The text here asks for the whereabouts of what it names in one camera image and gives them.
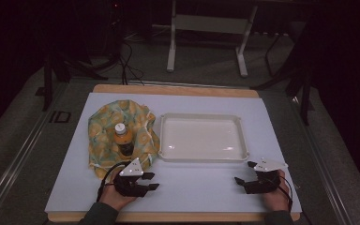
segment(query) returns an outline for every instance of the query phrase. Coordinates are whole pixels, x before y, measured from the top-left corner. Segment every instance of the metal frame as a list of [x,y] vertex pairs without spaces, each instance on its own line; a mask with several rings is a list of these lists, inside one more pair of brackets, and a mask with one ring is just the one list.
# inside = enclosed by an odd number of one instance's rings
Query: metal frame
[[[146,82],[146,85],[174,85],[174,86],[198,86],[198,87],[223,87],[223,88],[239,88],[239,87],[231,87],[231,86],[215,86],[215,85],[197,85],[197,84],[185,84],[185,83],[172,83],[172,82]],[[47,123],[48,118],[53,113],[53,106],[56,104],[57,100],[60,98],[60,96],[63,94],[64,90],[66,89],[67,85],[65,83],[59,84],[59,91],[56,92],[55,97],[53,98],[53,102],[51,107],[48,109],[48,111],[44,112],[39,120],[37,121],[36,125],[34,126],[33,130],[31,131],[29,137],[24,142],[22,149],[20,149],[18,155],[14,158],[12,163],[9,165],[7,170],[5,171],[4,175],[2,176],[0,180],[0,205],[3,202],[3,200],[6,198],[10,188],[14,184],[18,174],[20,173],[23,164],[27,160],[28,156],[33,151],[35,143],[38,141],[38,137],[40,135],[40,132],[44,128],[44,125]],[[299,104],[297,101],[291,101],[293,102],[293,112],[298,117],[298,110],[299,110]],[[305,137],[307,139],[307,142],[309,143],[310,147],[312,148],[312,157],[314,162],[316,163],[316,168],[318,171],[319,176],[322,179],[322,184],[326,190],[327,196],[329,198],[329,201],[331,202],[335,214],[337,215],[337,220],[341,224],[353,224],[353,221],[350,217],[350,214],[348,213],[348,210],[346,209],[346,206],[344,205],[344,202],[341,199],[341,196],[338,193],[338,189],[336,188],[336,184],[334,183],[329,169],[327,168],[322,155],[322,149],[316,144],[314,140],[314,135],[311,133],[308,127],[306,127],[303,123],[303,120],[299,117],[299,125],[302,127],[302,129],[305,132]]]
[[181,30],[195,30],[206,32],[219,32],[240,34],[243,36],[241,44],[235,48],[236,58],[239,66],[241,77],[248,75],[247,66],[244,58],[244,50],[248,42],[250,30],[254,18],[256,16],[257,6],[253,6],[247,20],[245,19],[230,19],[204,16],[191,16],[176,14],[176,0],[172,0],[172,24],[171,24],[171,46],[169,49],[168,72],[174,72],[174,61],[176,55],[176,29]]

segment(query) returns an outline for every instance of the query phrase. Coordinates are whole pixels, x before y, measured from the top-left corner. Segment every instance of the sleeve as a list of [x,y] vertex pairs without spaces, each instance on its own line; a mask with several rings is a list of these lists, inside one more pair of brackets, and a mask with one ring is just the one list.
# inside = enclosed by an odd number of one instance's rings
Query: sleeve
[[293,225],[291,214],[287,211],[274,211],[264,218],[265,225]]
[[118,211],[108,204],[96,202],[92,205],[89,212],[86,213],[79,225],[113,225],[118,217]]

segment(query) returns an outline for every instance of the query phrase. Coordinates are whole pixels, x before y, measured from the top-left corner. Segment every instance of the white tabletop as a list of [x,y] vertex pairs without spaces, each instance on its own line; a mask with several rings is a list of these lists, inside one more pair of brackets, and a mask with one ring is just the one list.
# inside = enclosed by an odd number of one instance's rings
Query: white tabletop
[[[160,134],[160,116],[164,113],[217,113],[241,118],[247,160],[271,158],[284,161],[276,134],[264,103],[260,98],[190,97],[139,94],[91,93],[58,174],[45,211],[85,213],[96,201],[100,181],[88,168],[88,118],[103,105],[120,99],[131,99],[146,105],[156,116],[154,131]],[[301,212],[288,170],[284,170],[293,189],[292,211]],[[236,185],[234,177],[256,180],[246,162],[168,162],[157,159],[149,172],[159,183],[157,190],[129,204],[121,213],[261,213],[266,212],[261,195],[248,195]]]

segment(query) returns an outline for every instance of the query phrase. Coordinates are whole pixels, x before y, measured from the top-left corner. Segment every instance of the white tray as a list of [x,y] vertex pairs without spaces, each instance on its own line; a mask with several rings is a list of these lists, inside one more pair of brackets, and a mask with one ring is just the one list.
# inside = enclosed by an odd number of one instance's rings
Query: white tray
[[159,155],[166,160],[243,161],[241,118],[228,114],[162,115]]

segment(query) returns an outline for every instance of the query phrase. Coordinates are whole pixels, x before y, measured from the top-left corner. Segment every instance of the label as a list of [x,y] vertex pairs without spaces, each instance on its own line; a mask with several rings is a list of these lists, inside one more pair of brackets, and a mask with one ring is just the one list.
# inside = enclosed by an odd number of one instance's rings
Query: label
[[132,142],[125,144],[118,144],[119,151],[121,151],[122,155],[129,157],[133,154],[134,145]]

